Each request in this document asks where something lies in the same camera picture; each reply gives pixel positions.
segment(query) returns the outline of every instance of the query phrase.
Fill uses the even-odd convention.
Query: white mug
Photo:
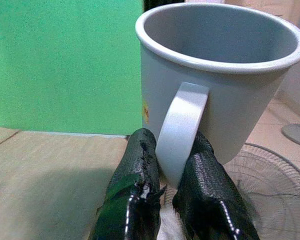
[[[198,130],[218,161],[233,159],[300,61],[300,29],[271,14],[217,3],[176,3],[137,20],[143,127],[178,187]]]

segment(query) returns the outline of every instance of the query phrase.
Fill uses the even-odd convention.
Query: mug handle
[[[165,115],[155,154],[170,185],[177,188],[208,100],[209,89],[181,83]]]

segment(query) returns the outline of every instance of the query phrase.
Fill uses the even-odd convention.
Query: green backdrop
[[[141,13],[141,0],[0,0],[0,126],[140,128]]]

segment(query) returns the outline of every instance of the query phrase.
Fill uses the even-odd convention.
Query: mug rim
[[[236,9],[240,11],[250,12],[252,14],[257,14],[274,21],[286,29],[288,29],[297,41],[297,46],[295,50],[287,56],[282,58],[255,62],[255,63],[235,63],[235,62],[221,62],[201,59],[189,55],[179,53],[177,51],[171,50],[158,42],[154,41],[145,31],[144,25],[147,19],[158,12],[163,12],[168,9],[173,8],[193,8],[197,6],[209,6],[209,7],[221,7],[227,9]],[[165,58],[174,63],[180,64],[182,66],[190,67],[193,69],[198,69],[202,71],[208,71],[213,73],[224,73],[224,74],[258,74],[266,73],[272,71],[280,71],[287,69],[292,65],[300,61],[300,29],[293,25],[292,23],[272,14],[243,7],[224,3],[204,3],[204,2],[182,2],[173,3],[155,7],[144,12],[135,23],[135,32],[140,40],[140,42],[151,52],[157,54],[158,56]]]

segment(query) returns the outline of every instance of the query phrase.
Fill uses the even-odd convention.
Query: yellow sticker
[[[142,99],[142,118],[146,124],[149,124],[149,107],[144,99]]]

